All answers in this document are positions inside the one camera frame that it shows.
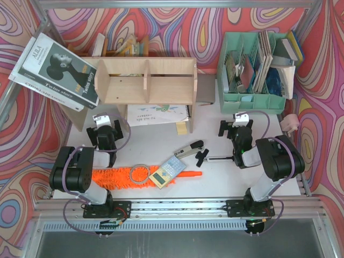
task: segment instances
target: psychedelic wallpaper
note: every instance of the psychedelic wallpaper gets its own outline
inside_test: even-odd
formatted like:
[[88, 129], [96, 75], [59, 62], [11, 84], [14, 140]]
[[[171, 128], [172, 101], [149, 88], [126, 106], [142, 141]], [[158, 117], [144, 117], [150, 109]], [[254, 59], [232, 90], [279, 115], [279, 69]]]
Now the psychedelic wallpaper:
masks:
[[[37, 27], [26, 1], [10, 3], [0, 0], [1, 44], [5, 48], [0, 59], [3, 73], [10, 71]], [[49, 11], [64, 40], [77, 50], [87, 51], [99, 32], [109, 38], [109, 49], [120, 46], [132, 33], [139, 40], [149, 35], [150, 55], [194, 56], [200, 72], [213, 74], [225, 32], [265, 28], [286, 32], [297, 25], [302, 13], [303, 9], [283, 8]], [[324, 0], [318, 18], [301, 38], [306, 60], [298, 71], [295, 99], [287, 107], [287, 111], [294, 110], [299, 115], [301, 126], [295, 141], [307, 163], [311, 190], [326, 204], [341, 242], [344, 241], [344, 163], [340, 158], [344, 146], [343, 13], [344, 0]], [[0, 75], [0, 83], [1, 93], [7, 84], [5, 75]], [[22, 90], [0, 133], [0, 257], [21, 254], [25, 225], [34, 201], [45, 192], [49, 168], [62, 144], [66, 123], [55, 103]]]
[[49, 15], [65, 42], [87, 51], [102, 33], [108, 50], [117, 49], [130, 35], [149, 35], [150, 56], [192, 56], [204, 73], [216, 73], [223, 36], [227, 31], [269, 28], [287, 32], [303, 9], [172, 8], [172, 9], [55, 9]]
[[288, 112], [298, 114], [295, 144], [306, 163], [344, 254], [344, 1], [324, 0], [313, 26], [302, 35], [305, 61], [295, 79]]
[[[26, 0], [0, 0], [0, 97], [39, 24]], [[20, 257], [33, 205], [48, 186], [68, 119], [59, 106], [23, 88], [0, 132], [0, 257]]]

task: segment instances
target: green desk organizer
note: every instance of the green desk organizer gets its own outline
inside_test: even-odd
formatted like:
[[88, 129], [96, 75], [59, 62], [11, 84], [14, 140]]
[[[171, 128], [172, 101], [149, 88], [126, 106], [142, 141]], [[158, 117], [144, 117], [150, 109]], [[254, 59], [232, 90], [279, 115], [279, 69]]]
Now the green desk organizer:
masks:
[[[273, 53], [276, 46], [276, 40], [285, 38], [284, 33], [269, 32], [269, 41], [271, 52]], [[269, 94], [268, 88], [264, 83], [262, 93], [255, 94], [252, 91], [252, 86], [249, 87], [249, 92], [242, 93], [224, 93], [222, 85], [222, 71], [226, 56], [230, 51], [236, 50], [239, 41], [243, 42], [243, 52], [250, 58], [251, 63], [255, 62], [259, 36], [257, 32], [226, 32], [224, 42], [221, 47], [220, 59], [217, 67], [217, 85], [219, 89], [221, 113], [234, 114], [240, 111], [261, 110], [268, 114], [280, 114], [284, 110], [285, 98]], [[242, 102], [242, 97], [251, 96], [251, 102]]]

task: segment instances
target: metal ring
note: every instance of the metal ring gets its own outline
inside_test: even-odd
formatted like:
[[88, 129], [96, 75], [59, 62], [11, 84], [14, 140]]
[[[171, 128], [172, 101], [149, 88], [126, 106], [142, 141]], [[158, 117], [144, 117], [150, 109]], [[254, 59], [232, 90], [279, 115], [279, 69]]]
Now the metal ring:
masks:
[[[147, 178], [145, 180], [138, 182], [138, 181], [135, 181], [133, 179], [132, 173], [133, 173], [135, 168], [139, 168], [139, 167], [146, 168], [148, 170], [148, 175], [147, 175]], [[139, 164], [139, 165], [136, 165], [136, 166], [132, 167], [131, 170], [130, 170], [130, 173], [129, 173], [129, 177], [130, 177], [131, 182], [133, 182], [135, 184], [144, 184], [144, 183], [146, 183], [148, 181], [150, 175], [151, 175], [151, 170], [146, 165], [143, 165], [143, 164]]]

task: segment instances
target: wooden bookshelf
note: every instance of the wooden bookshelf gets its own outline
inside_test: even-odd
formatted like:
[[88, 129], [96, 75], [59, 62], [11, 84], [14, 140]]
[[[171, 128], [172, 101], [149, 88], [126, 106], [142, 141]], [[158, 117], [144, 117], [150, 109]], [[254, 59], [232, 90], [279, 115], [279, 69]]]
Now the wooden bookshelf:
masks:
[[84, 58], [97, 67], [95, 88], [103, 104], [126, 117], [128, 104], [189, 105], [193, 130], [197, 67], [194, 58]]

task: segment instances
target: spiral notebook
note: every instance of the spiral notebook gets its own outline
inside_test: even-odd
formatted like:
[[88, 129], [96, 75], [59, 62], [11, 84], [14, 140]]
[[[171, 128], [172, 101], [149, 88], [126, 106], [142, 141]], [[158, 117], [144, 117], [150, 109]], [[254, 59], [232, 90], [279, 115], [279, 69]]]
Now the spiral notebook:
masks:
[[189, 108], [185, 105], [128, 105], [130, 126], [176, 123], [189, 118]]

